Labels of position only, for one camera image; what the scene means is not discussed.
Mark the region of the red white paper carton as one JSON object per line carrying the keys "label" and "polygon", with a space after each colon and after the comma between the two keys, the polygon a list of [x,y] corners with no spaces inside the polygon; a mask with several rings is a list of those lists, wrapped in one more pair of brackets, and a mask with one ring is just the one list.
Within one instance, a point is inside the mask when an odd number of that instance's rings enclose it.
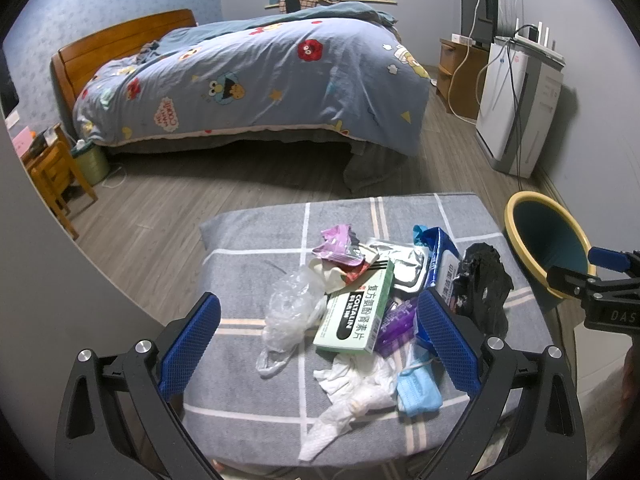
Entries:
{"label": "red white paper carton", "polygon": [[378,256],[366,257],[358,266],[346,266],[331,260],[313,258],[308,268],[322,281],[324,292],[333,294],[359,280],[378,261]]}

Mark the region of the pink foil wrapper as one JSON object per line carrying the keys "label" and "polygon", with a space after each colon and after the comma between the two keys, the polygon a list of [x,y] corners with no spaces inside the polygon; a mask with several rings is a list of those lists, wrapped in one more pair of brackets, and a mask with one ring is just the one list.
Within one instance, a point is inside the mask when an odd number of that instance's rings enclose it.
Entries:
{"label": "pink foil wrapper", "polygon": [[343,266],[359,266],[363,262],[363,254],[349,224],[322,230],[321,237],[322,243],[311,251],[317,258]]}

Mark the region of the black plastic bag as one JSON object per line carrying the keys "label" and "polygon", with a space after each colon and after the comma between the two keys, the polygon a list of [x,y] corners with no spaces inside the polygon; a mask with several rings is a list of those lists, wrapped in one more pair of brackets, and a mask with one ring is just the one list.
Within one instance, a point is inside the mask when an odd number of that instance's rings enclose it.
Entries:
{"label": "black plastic bag", "polygon": [[473,244],[459,263],[451,310],[470,318],[485,336],[504,339],[509,329],[504,305],[513,289],[497,249],[486,243]]}

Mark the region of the silver foil pouch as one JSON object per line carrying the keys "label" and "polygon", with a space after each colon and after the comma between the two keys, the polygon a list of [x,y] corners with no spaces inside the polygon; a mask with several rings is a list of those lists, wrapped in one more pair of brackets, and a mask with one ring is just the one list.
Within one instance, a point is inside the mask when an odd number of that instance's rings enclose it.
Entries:
{"label": "silver foil pouch", "polygon": [[394,265],[393,288],[407,294],[420,292],[425,283],[431,251],[425,246],[399,244],[371,237],[366,244]]}

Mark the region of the white tissue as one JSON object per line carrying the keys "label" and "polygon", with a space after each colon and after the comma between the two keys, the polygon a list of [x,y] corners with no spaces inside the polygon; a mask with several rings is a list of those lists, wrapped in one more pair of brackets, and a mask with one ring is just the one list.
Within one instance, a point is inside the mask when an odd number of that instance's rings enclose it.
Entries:
{"label": "white tissue", "polygon": [[352,429],[355,420],[370,411],[396,405],[396,366],[372,354],[339,353],[332,366],[315,370],[314,379],[331,403],[308,431],[298,454],[301,462],[311,462],[329,444]]}

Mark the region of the blue cartoon duvet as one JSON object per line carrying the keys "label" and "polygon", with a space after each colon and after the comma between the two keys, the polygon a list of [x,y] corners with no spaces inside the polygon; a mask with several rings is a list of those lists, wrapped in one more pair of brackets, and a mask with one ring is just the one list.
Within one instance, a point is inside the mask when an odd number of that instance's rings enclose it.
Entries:
{"label": "blue cartoon duvet", "polygon": [[183,27],[104,63],[73,108],[101,145],[326,129],[412,156],[425,68],[362,2]]}

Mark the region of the black monitor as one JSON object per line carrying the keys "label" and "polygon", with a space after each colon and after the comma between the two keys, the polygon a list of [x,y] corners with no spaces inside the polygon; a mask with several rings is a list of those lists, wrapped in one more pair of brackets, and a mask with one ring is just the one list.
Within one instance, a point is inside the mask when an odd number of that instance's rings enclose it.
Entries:
{"label": "black monitor", "polygon": [[498,0],[461,0],[460,18],[460,34],[488,49],[496,36]]}

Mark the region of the clear plastic bag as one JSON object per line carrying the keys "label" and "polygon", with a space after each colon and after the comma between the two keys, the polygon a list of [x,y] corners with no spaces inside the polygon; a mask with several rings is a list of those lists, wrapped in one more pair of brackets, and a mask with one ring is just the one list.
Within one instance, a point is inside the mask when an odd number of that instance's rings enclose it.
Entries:
{"label": "clear plastic bag", "polygon": [[262,379],[276,376],[326,310],[322,279],[308,266],[285,275],[273,285],[265,310],[262,351],[256,370]]}

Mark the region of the white wifi router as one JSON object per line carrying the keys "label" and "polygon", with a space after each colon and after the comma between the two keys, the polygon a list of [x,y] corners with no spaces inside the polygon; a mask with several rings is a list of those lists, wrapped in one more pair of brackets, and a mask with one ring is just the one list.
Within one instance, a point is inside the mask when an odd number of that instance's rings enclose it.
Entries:
{"label": "white wifi router", "polygon": [[565,58],[559,52],[556,52],[549,46],[550,29],[544,27],[544,23],[539,21],[537,24],[523,24],[513,34],[513,39],[524,46],[537,50],[547,58],[555,60],[555,62],[564,64]]}

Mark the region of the blue wet wipes pack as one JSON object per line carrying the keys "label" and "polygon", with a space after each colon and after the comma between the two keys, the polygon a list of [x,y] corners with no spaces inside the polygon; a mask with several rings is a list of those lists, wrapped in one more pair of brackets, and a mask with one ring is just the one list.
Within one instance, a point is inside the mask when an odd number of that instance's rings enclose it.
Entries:
{"label": "blue wet wipes pack", "polygon": [[449,235],[439,226],[413,227],[413,244],[430,252],[424,287],[434,287],[444,303],[449,306],[454,294],[454,279],[458,275],[460,254]]}

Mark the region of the light blue face mask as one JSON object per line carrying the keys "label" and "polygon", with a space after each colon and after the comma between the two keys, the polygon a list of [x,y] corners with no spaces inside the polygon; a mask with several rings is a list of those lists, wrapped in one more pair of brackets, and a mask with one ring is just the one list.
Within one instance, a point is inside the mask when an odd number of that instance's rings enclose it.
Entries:
{"label": "light blue face mask", "polygon": [[408,364],[397,378],[398,408],[408,417],[437,412],[442,406],[442,395],[435,382],[431,353],[413,346]]}

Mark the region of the small green waste basket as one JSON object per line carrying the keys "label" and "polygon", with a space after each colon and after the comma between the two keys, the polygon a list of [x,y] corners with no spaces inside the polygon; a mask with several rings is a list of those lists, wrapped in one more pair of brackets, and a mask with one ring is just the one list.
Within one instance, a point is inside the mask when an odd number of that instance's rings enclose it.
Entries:
{"label": "small green waste basket", "polygon": [[100,183],[110,173],[110,164],[104,153],[92,141],[78,140],[70,154],[91,185]]}

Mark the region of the green white medicine box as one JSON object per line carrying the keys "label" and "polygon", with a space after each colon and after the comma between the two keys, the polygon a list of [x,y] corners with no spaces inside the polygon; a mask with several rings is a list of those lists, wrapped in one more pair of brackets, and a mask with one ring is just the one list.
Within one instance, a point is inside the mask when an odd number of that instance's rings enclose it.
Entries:
{"label": "green white medicine box", "polygon": [[314,345],[335,353],[372,353],[393,279],[393,263],[382,260],[359,280],[331,294]]}

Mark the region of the white air purifier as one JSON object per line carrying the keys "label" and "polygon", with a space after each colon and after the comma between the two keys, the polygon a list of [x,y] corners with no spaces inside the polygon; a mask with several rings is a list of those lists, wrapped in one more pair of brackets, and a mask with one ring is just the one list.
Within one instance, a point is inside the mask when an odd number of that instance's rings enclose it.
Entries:
{"label": "white air purifier", "polygon": [[495,39],[476,121],[492,169],[530,177],[558,107],[564,67],[562,55],[532,40]]}

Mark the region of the purple snack wrapper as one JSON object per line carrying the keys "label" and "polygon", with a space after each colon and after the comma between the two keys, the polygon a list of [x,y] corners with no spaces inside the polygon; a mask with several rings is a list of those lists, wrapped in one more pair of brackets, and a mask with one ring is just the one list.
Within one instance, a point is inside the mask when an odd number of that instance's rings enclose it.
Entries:
{"label": "purple snack wrapper", "polygon": [[378,330],[374,351],[388,358],[414,337],[414,320],[418,310],[418,298],[392,304],[386,311]]}

